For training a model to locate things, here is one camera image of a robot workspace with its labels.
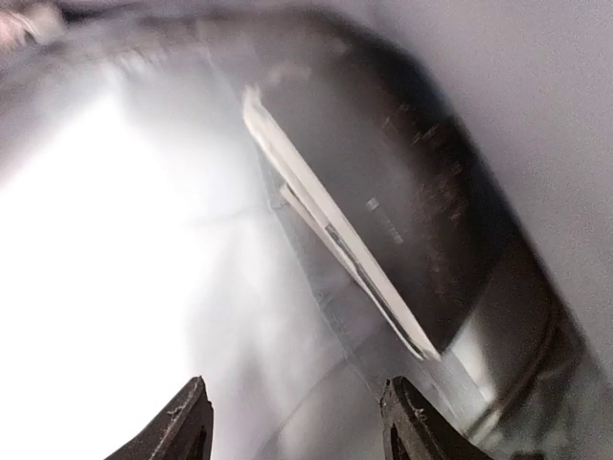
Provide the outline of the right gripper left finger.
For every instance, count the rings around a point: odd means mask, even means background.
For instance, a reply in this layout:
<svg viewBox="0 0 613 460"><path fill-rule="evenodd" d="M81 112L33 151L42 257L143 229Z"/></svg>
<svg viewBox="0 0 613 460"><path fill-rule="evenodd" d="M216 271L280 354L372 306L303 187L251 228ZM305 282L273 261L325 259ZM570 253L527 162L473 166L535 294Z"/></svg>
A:
<svg viewBox="0 0 613 460"><path fill-rule="evenodd" d="M203 378L191 378L138 433L106 460L209 460L214 409Z"/></svg>

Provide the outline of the dark Wuthering Heights book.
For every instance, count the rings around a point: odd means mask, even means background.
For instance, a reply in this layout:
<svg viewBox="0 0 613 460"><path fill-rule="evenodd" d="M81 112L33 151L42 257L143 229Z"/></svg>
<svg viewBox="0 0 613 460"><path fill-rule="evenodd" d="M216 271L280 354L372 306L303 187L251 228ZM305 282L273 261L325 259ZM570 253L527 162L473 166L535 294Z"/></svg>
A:
<svg viewBox="0 0 613 460"><path fill-rule="evenodd" d="M370 36L270 67L244 123L295 225L367 298L384 355L462 433L570 414L582 344L478 154L418 65Z"/></svg>

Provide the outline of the navy blue student backpack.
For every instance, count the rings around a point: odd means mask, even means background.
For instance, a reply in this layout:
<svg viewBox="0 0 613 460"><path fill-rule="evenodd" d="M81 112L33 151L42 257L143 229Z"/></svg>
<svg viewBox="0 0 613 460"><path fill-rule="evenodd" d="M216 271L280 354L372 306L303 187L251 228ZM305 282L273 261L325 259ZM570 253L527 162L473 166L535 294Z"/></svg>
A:
<svg viewBox="0 0 613 460"><path fill-rule="evenodd" d="M419 67L478 154L582 344L570 414L467 440L496 459L608 459L612 372L407 5L363 21L326 1L1 5L1 455L102 459L190 378L211 459L380 459L380 400L405 377L345 268L295 225L243 120L247 84L340 37Z"/></svg>

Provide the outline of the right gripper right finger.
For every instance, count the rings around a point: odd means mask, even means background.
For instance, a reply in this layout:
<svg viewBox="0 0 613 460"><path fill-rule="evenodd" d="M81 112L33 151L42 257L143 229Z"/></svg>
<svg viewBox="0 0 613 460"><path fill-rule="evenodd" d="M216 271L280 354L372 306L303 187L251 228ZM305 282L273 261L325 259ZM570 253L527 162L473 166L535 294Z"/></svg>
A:
<svg viewBox="0 0 613 460"><path fill-rule="evenodd" d="M380 411L385 459L484 458L405 377L386 381Z"/></svg>

